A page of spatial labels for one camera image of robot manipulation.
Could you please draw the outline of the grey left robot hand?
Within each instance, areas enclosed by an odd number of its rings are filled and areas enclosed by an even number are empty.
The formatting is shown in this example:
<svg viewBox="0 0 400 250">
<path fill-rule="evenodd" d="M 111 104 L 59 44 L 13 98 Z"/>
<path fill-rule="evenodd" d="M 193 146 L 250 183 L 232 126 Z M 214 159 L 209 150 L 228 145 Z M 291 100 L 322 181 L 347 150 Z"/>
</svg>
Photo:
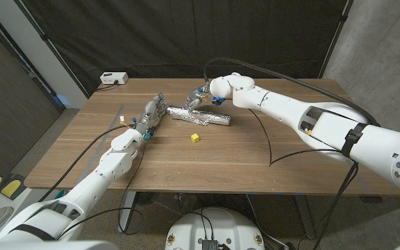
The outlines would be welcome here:
<svg viewBox="0 0 400 250">
<path fill-rule="evenodd" d="M 142 135 L 146 135 L 147 133 L 152 134 L 156 130 L 160 120 L 166 114 L 166 111 L 167 104 L 165 103 L 164 94 L 159 93 L 144 107 L 142 116 L 135 125 L 135 130 Z"/>
</svg>

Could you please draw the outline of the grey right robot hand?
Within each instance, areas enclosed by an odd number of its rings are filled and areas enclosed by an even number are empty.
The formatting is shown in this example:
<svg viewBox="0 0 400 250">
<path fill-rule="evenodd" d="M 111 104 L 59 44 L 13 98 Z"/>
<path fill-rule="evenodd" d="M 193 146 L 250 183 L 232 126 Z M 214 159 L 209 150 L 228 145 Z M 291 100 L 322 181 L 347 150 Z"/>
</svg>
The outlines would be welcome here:
<svg viewBox="0 0 400 250">
<path fill-rule="evenodd" d="M 188 110 L 194 110 L 195 108 L 198 108 L 203 100 L 210 95 L 210 84 L 206 83 L 204 86 L 197 87 L 193 89 L 189 95 L 187 96 L 187 99 L 185 101 L 185 108 Z"/>
</svg>

